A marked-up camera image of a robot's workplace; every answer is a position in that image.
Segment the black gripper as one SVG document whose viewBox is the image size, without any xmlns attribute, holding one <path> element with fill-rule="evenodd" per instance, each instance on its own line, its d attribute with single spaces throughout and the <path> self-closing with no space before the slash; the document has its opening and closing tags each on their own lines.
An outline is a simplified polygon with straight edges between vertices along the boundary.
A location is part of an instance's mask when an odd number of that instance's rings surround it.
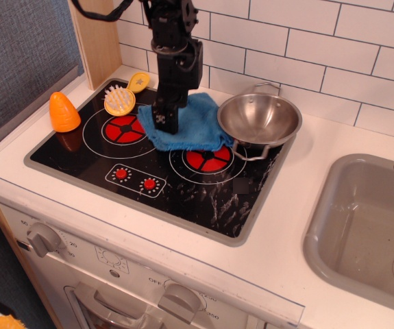
<svg viewBox="0 0 394 329">
<path fill-rule="evenodd" d="M 196 90 L 202 78 L 203 43 L 187 38 L 182 49 L 167 47 L 152 40 L 157 54 L 159 84 L 151 109 L 157 130 L 176 134 L 178 132 L 178 108 L 184 108 L 189 90 Z"/>
</svg>

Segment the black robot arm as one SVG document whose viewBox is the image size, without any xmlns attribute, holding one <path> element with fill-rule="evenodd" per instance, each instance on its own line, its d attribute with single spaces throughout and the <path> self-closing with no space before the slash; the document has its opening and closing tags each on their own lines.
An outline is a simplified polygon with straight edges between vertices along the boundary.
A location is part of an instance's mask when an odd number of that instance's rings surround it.
<svg viewBox="0 0 394 329">
<path fill-rule="evenodd" d="M 152 105 L 157 130 L 176 134 L 179 109 L 188 92 L 199 88 L 203 70 L 203 44 L 191 32 L 198 24 L 192 1 L 143 1 L 151 48 L 157 55 L 158 91 Z"/>
</svg>

